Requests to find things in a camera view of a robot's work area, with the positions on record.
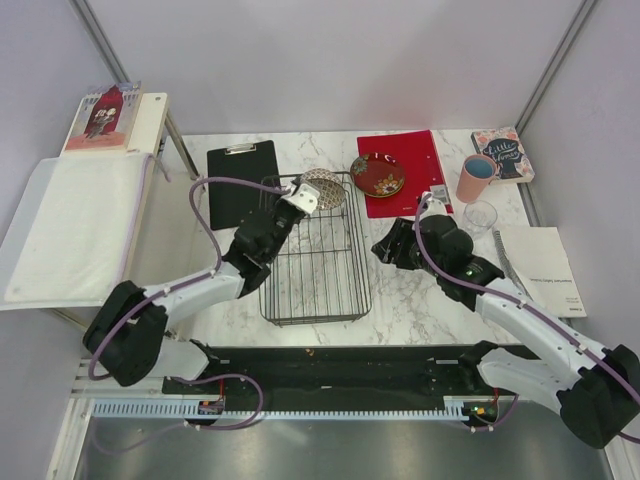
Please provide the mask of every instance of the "pink cup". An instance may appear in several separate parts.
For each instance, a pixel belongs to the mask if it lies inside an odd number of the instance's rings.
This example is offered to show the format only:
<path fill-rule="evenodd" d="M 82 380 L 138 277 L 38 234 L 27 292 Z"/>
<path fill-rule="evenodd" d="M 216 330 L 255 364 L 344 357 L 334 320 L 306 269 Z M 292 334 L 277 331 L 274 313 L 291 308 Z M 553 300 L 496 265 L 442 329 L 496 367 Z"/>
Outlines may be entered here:
<path fill-rule="evenodd" d="M 463 203 L 475 202 L 496 174 L 495 162 L 486 155 L 471 155 L 462 165 L 456 197 Z"/>

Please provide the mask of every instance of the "book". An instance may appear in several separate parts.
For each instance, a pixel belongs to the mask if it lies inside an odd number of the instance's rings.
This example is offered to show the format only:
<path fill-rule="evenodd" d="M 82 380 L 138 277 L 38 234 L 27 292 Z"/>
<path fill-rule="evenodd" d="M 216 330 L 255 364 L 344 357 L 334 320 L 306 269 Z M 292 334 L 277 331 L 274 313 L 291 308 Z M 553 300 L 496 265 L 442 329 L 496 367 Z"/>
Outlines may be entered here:
<path fill-rule="evenodd" d="M 82 99 L 63 151 L 127 150 L 141 100 L 140 82 L 90 90 Z"/>
<path fill-rule="evenodd" d="M 558 317 L 587 316 L 557 228 L 507 226 L 494 240 L 505 275 L 542 308 Z"/>
<path fill-rule="evenodd" d="M 478 130 L 471 140 L 476 152 L 491 157 L 498 166 L 492 185 L 533 180 L 535 173 L 514 127 Z"/>

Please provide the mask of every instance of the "red book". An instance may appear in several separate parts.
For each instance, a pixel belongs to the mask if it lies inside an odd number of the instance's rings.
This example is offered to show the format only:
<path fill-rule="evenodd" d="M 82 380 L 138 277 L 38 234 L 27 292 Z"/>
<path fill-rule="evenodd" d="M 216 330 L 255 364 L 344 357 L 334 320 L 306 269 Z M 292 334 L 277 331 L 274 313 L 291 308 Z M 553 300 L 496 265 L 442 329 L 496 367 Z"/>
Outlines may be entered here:
<path fill-rule="evenodd" d="M 365 197 L 369 218 L 415 215 L 418 200 L 424 191 L 433 192 L 434 196 L 447 206 L 447 212 L 453 213 L 430 130 L 358 137 L 358 152 L 360 155 L 391 155 L 403 166 L 406 175 L 402 190 L 395 195 L 386 198 Z"/>

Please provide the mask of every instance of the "white towel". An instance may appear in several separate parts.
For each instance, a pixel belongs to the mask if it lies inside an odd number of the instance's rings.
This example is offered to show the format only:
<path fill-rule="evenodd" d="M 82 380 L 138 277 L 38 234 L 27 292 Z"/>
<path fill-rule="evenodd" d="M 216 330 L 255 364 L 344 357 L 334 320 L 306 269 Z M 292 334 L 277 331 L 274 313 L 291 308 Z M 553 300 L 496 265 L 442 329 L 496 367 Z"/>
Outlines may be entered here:
<path fill-rule="evenodd" d="M 4 301 L 104 301 L 124 272 L 151 161 L 147 154 L 58 159 Z"/>

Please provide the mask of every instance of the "glass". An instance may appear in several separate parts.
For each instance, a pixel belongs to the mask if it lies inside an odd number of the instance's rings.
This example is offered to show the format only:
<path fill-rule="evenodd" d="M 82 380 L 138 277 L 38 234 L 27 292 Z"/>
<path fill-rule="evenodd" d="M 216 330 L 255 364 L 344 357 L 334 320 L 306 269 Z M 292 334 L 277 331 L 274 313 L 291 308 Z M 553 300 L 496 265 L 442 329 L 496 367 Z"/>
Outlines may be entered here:
<path fill-rule="evenodd" d="M 488 202 L 478 200 L 464 208 L 460 228 L 471 235 L 474 240 L 484 235 L 498 219 L 498 212 Z"/>

